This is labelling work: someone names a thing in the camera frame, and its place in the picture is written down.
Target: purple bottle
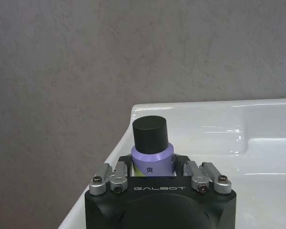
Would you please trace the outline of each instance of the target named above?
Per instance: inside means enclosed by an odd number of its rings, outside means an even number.
[[[133,122],[134,174],[138,177],[173,176],[174,147],[168,142],[166,119],[145,116]]]

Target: black bottle cap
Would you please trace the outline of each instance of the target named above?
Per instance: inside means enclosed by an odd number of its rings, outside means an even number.
[[[133,122],[134,144],[143,154],[157,154],[168,147],[166,119],[145,116]]]

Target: textured wall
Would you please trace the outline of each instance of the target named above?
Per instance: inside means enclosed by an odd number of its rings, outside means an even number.
[[[137,103],[286,97],[286,0],[0,0],[0,229],[56,228]]]

